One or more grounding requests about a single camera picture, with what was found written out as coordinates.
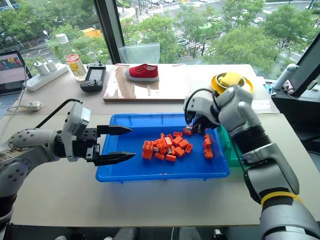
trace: laptop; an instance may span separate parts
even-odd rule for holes
[[[0,53],[0,119],[18,99],[25,79],[25,62],[19,51]]]

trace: white power strip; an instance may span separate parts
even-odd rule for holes
[[[52,80],[56,79],[57,77],[61,76],[65,72],[68,72],[67,65],[62,63],[57,63],[56,70],[50,72],[49,75],[40,75],[37,74],[34,77],[30,78],[26,81],[26,89],[29,89],[32,92],[37,91],[38,89],[42,88],[44,85],[50,83]]]

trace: yellow object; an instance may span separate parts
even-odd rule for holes
[[[287,191],[275,191],[275,192],[271,192],[267,195],[265,195],[262,199],[261,199],[261,207],[264,208],[264,203],[270,199],[270,198],[273,198],[273,197],[278,197],[278,196],[288,196],[288,197],[291,197],[293,199],[297,199],[300,203],[303,204],[302,200],[300,197],[298,197],[297,195],[295,195],[294,193],[292,192],[287,192]]]
[[[225,76],[219,77],[218,82],[228,88],[232,85],[237,85],[241,79],[242,76],[240,74],[228,71]]]
[[[101,37],[101,30],[95,30],[93,27],[81,30],[83,32],[83,35],[87,37]]]
[[[220,79],[220,75],[226,75],[226,73],[215,75],[211,80],[211,86],[218,94],[222,94],[227,89],[227,87],[218,83],[217,77]],[[254,92],[253,84],[244,76],[242,78],[244,79],[244,85],[241,88],[252,94]]]

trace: orange lego brick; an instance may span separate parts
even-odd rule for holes
[[[171,155],[176,155],[176,151],[175,151],[175,147],[174,146],[171,146]]]
[[[179,147],[179,146],[174,149],[174,152],[179,157],[182,157],[185,154],[185,150],[181,149],[181,147]]]
[[[211,141],[209,138],[206,138],[203,142],[203,146],[205,149],[210,148],[211,147]]]
[[[188,135],[188,136],[192,135],[192,132],[191,132],[190,130],[188,130],[187,128],[184,128],[184,129],[183,129],[183,133],[184,133],[185,135]]]
[[[176,161],[176,156],[172,156],[172,155],[170,155],[170,154],[167,154],[167,155],[166,155],[166,159],[167,159],[168,161],[175,162],[175,161]]]
[[[185,149],[188,146],[189,142],[187,140],[182,140],[181,142],[178,143],[178,146],[182,149]]]
[[[186,146],[186,149],[184,150],[187,154],[189,154],[191,152],[191,149],[193,148],[194,146],[192,144],[188,144],[188,146]]]
[[[179,136],[179,137],[182,137],[182,132],[174,131],[174,132],[173,132],[173,136],[174,136],[174,137],[178,137],[178,136]]]
[[[142,152],[142,158],[151,160],[153,154],[154,154],[153,151],[143,151]]]
[[[156,143],[156,147],[161,150],[161,149],[165,149],[167,147],[167,144],[166,144],[166,141],[164,138],[160,138],[160,139],[157,139],[155,140],[155,143]]]
[[[172,141],[170,140],[170,137],[165,137],[164,138],[164,140],[165,140],[165,143],[166,143],[166,146],[167,147],[171,147],[172,146]]]
[[[142,150],[144,152],[149,152],[154,150],[154,142],[153,141],[144,141]]]
[[[213,154],[211,148],[205,148],[204,149],[204,157],[206,159],[213,159],[214,158],[214,154]]]
[[[171,134],[168,134],[167,137],[170,138],[171,142],[174,140]]]
[[[165,148],[161,148],[160,150],[159,150],[159,152],[161,153],[161,154],[166,154],[167,153],[167,148],[165,147]]]
[[[178,143],[182,141],[182,137],[177,136],[175,139],[173,139],[173,145],[178,146]]]
[[[160,159],[160,160],[164,160],[164,159],[165,159],[165,155],[164,155],[164,154],[161,154],[160,152],[157,152],[154,156],[155,156],[157,159]]]

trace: red canvas sneaker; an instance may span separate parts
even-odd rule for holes
[[[142,64],[124,71],[127,79],[139,82],[155,82],[159,80],[158,66]]]

